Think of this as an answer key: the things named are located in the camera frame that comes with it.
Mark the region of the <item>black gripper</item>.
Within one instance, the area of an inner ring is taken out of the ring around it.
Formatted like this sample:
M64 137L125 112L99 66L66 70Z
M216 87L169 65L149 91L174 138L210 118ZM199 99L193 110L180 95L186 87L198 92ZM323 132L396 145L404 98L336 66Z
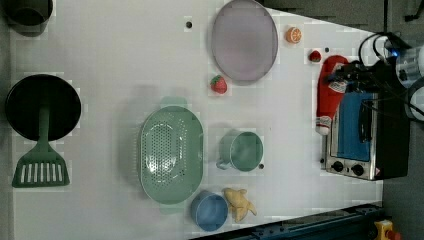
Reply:
M347 92L379 93L392 90L400 93L405 90L398 80L395 67L383 61L377 61L372 66L353 61L338 66L336 71L339 73L329 74L326 81L328 83L347 81Z

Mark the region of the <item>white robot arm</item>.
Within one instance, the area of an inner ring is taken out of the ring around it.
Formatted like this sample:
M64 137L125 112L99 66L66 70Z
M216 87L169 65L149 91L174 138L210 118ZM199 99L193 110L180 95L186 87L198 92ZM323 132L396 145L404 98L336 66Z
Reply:
M337 66L327 83L342 83L349 91L388 93L399 100L406 115L423 121L423 47L388 48L388 56L379 56L372 66L359 61Z

